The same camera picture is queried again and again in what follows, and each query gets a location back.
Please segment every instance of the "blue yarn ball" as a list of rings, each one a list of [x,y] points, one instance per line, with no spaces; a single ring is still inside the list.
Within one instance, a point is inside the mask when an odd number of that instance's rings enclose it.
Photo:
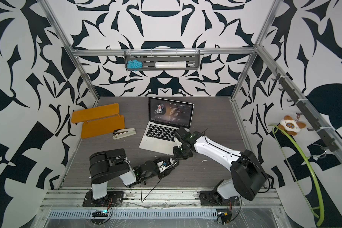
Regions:
[[[138,61],[138,60],[129,60],[127,62],[127,67],[128,69],[140,69],[143,67],[143,63]]]

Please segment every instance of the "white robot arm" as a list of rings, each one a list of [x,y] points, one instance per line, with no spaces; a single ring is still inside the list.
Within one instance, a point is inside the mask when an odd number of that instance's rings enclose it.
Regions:
[[[268,180],[261,164],[251,151],[232,150],[210,140],[200,132],[195,131],[191,134],[183,127],[175,132],[175,138],[178,146],[173,148],[173,154],[178,160],[193,157],[193,152],[200,153],[231,171],[231,179],[221,181],[210,194],[201,194],[201,199],[206,197],[208,201],[221,204],[230,197],[241,195],[253,200]]]

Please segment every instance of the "black bracket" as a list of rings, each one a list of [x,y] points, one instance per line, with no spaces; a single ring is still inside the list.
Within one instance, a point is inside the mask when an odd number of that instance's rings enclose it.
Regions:
[[[229,203],[232,204],[232,207],[236,205],[236,202],[239,202],[239,196],[233,196],[229,199],[224,199],[223,201],[214,202],[213,195],[215,193],[213,191],[200,191],[200,204],[204,207],[217,207],[217,206],[228,206]]]
[[[93,192],[88,191],[85,195],[82,206],[83,207],[108,207],[108,205],[106,204],[109,204],[110,202],[112,202],[111,204],[112,207],[119,207],[121,203],[123,202],[123,195],[124,195],[124,192],[108,191],[107,196],[99,200],[94,200]]]

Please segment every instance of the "white cylindrical container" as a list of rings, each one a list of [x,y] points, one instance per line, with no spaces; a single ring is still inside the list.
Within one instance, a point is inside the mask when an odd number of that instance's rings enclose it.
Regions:
[[[180,62],[156,62],[156,68],[186,68],[186,61]]]

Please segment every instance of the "metal base plate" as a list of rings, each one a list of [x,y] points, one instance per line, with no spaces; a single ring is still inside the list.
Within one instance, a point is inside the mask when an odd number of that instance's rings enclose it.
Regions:
[[[104,207],[103,204],[96,204],[92,202],[92,192],[89,191],[85,195],[85,199],[82,203],[83,207]],[[112,202],[112,207],[120,207],[121,203],[123,202],[123,195],[124,192],[113,192],[108,191],[109,200]]]
[[[213,195],[214,192],[213,191],[200,191],[200,203],[202,206],[206,206],[206,207],[210,207],[210,206],[229,206],[229,202],[232,203],[232,207],[235,205],[239,205],[239,197],[238,196],[233,196],[223,202],[221,202],[220,204],[216,204],[216,203],[212,203],[212,199],[213,199]]]

